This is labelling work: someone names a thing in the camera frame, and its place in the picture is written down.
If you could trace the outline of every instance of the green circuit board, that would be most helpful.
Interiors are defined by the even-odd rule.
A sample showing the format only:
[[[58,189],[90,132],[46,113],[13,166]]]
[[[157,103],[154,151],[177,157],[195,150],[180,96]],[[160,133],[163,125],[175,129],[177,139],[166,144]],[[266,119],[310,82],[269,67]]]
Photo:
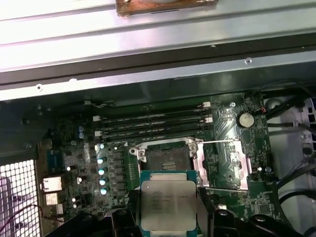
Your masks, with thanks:
[[[190,170],[192,159],[186,142],[191,137],[204,142],[238,140],[203,145],[209,181],[208,192],[214,204],[225,206],[239,218],[266,214],[285,221],[273,182],[273,159],[264,116],[256,116],[250,128],[236,123],[240,112],[256,111],[263,106],[260,95],[246,98],[244,93],[206,96],[169,102],[126,107],[103,107],[84,113],[56,118],[55,149],[64,153],[64,166],[76,164],[67,188],[68,199],[77,194],[92,194],[84,207],[104,216],[113,206],[123,205],[127,193],[139,186],[139,170]],[[138,160],[131,149],[146,146],[146,162]],[[242,152],[252,167],[260,168],[247,179],[247,190],[240,189],[240,166],[232,159]],[[102,164],[98,158],[105,158]],[[98,169],[107,168],[107,195],[100,194]],[[76,177],[87,180],[76,183]],[[64,203],[69,216],[81,209]]]

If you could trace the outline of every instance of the metal frame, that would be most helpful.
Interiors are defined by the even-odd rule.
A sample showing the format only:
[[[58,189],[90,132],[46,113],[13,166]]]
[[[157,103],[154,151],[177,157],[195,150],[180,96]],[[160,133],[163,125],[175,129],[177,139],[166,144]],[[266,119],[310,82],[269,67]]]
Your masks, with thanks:
[[[0,55],[5,55],[0,59],[0,72],[316,29],[316,0],[221,0],[214,8],[128,18],[117,16],[113,0],[24,4],[0,5]]]
[[[3,88],[0,94],[0,101],[36,97],[43,95],[53,95],[56,93],[85,91],[81,94],[81,98],[88,98],[98,95],[99,92],[91,91],[91,89],[102,89],[103,95],[108,98],[104,100],[116,100],[115,95],[106,94],[105,89],[119,91],[116,97],[123,97],[122,86],[133,86],[136,84],[142,90],[142,94],[150,95],[152,98],[159,96],[169,96],[163,99],[183,98],[184,96],[198,96],[202,94],[228,93],[237,90],[247,90],[260,86],[268,81],[276,79],[310,79],[316,76],[313,68],[315,67],[316,51],[282,54],[276,56],[246,58],[242,60],[226,61],[212,64],[187,66],[180,68],[163,69],[149,72],[133,73],[127,75],[116,75],[104,77],[102,74],[82,75],[76,78],[65,77],[56,80],[46,80],[47,84],[38,84],[38,82],[29,82],[23,88],[8,89]],[[161,93],[162,90],[155,90],[151,85],[162,83],[164,88],[168,90],[168,94]],[[178,87],[183,87],[177,93],[171,93]],[[68,95],[71,99],[75,99],[73,95]]]

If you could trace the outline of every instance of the wire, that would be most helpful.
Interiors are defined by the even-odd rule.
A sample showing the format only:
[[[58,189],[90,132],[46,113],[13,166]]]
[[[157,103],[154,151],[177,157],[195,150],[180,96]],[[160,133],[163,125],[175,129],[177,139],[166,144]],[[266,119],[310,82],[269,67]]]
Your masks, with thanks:
[[[292,180],[300,177],[303,174],[306,174],[313,169],[316,169],[316,164],[308,164],[302,168],[295,170],[292,174],[285,176],[284,178],[280,179],[280,182],[276,185],[277,189],[282,188],[287,183],[291,182]]]
[[[259,87],[258,89],[254,90],[253,92],[250,93],[249,97],[253,97],[256,93],[260,92],[263,89],[266,89],[268,87],[271,87],[273,85],[278,85],[278,84],[282,84],[282,83],[287,83],[287,82],[291,82],[296,84],[299,88],[301,88],[302,90],[304,90],[307,94],[309,94],[310,96],[315,97],[316,94],[313,93],[311,90],[309,90],[306,86],[304,86],[302,83],[300,83],[299,81],[295,80],[295,79],[285,79],[285,80],[279,80],[279,81],[273,81],[271,83],[268,83],[266,85],[263,85],[261,87]]]
[[[300,195],[304,195],[308,198],[316,199],[316,191],[314,191],[314,190],[301,190],[301,191],[295,191],[295,192],[291,192],[291,193],[284,195],[283,197],[280,198],[280,203],[285,202],[286,200],[288,200],[291,197],[300,196]]]
[[[305,124],[302,123],[296,123],[297,125],[295,126],[294,122],[284,122],[284,123],[267,123],[268,127],[300,127],[308,132],[310,132],[313,135],[316,135],[316,129],[313,129]]]
[[[64,222],[64,221],[58,220],[58,219],[56,219],[56,218],[44,216],[43,209],[42,209],[41,206],[34,205],[34,204],[30,204],[30,205],[27,205],[27,206],[23,207],[22,209],[16,211],[12,216],[10,216],[9,219],[7,220],[7,222],[1,227],[0,233],[1,233],[1,232],[5,229],[5,227],[14,219],[14,217],[15,217],[17,214],[21,213],[21,212],[24,211],[25,209],[27,209],[27,208],[29,208],[29,207],[32,207],[32,206],[39,208],[40,216],[41,216],[43,219],[48,219],[48,220],[58,221],[58,222]]]
[[[290,108],[299,105],[302,101],[308,99],[309,95],[299,95],[294,96],[287,101],[283,102],[279,106],[275,106],[273,109],[267,111],[265,113],[267,120],[270,120],[274,117],[277,117],[281,114],[283,114],[285,111],[289,110]]]
[[[308,229],[304,232],[303,236],[304,236],[304,237],[312,237],[312,235],[313,235],[314,233],[316,233],[316,227],[315,227],[315,226],[308,228]]]

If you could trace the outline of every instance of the metal panel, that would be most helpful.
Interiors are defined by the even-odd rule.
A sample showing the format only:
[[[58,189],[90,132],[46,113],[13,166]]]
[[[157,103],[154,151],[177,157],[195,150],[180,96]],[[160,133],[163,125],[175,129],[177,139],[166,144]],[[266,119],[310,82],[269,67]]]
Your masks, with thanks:
[[[102,74],[83,75],[76,79],[64,78],[66,82],[55,83],[52,79],[44,85],[33,82],[33,86],[29,87],[4,89],[0,93],[0,101],[63,93],[49,100],[55,103],[63,96],[62,103],[75,98],[77,101],[87,98],[100,101],[102,98],[104,101],[133,104],[229,93],[251,89],[276,79],[315,77],[315,61],[316,51],[310,51],[109,77]],[[65,93],[75,91],[80,92],[78,97]]]
[[[221,0],[215,7],[129,18],[119,18],[110,0],[33,2],[36,9],[28,2],[24,13],[16,10],[24,9],[20,2],[4,4],[0,72],[316,29],[316,0]]]
[[[287,98],[271,99],[271,101],[285,101]],[[305,101],[302,109],[291,108],[279,117],[269,122],[293,122],[309,125],[308,110],[314,108],[311,99]],[[312,135],[306,130],[289,128],[269,128],[271,148],[275,161],[275,172],[279,178],[284,177],[302,159],[307,156],[303,154],[303,148],[313,150]],[[310,173],[296,178],[279,190],[279,197],[297,190],[315,189],[316,178]],[[293,225],[294,229],[304,233],[309,227],[315,225],[316,205],[313,200],[305,196],[292,197],[282,204],[285,215]]]

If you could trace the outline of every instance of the chip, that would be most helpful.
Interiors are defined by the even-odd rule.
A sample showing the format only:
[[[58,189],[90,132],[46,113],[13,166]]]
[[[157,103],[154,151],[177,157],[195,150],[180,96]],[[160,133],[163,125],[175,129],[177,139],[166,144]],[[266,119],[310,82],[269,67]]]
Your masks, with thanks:
[[[260,209],[260,213],[264,214],[264,213],[270,213],[270,208],[268,204],[262,204],[259,206]]]

